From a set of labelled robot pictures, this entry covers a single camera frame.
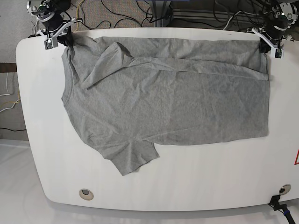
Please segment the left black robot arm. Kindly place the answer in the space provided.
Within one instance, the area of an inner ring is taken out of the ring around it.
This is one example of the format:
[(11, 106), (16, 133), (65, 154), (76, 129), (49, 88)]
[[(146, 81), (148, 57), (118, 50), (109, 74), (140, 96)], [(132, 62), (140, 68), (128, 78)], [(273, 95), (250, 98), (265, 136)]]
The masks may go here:
[(283, 41), (294, 41), (288, 30), (299, 19), (299, 2), (297, 0), (258, 0), (261, 10), (257, 17), (263, 23), (248, 28), (248, 33), (259, 37), (259, 49), (262, 53), (270, 53), (271, 57), (282, 59), (284, 55)]

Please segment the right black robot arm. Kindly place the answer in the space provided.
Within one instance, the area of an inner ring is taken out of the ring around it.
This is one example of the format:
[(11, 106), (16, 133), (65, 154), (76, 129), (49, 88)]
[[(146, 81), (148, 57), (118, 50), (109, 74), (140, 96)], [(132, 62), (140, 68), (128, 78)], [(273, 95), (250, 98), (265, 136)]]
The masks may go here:
[(46, 50), (56, 48), (59, 44), (66, 47), (73, 46), (74, 40), (71, 27), (83, 20), (71, 17), (67, 13), (70, 6), (70, 0), (27, 1), (27, 12), (44, 26), (44, 29), (36, 30), (35, 34), (44, 38)]

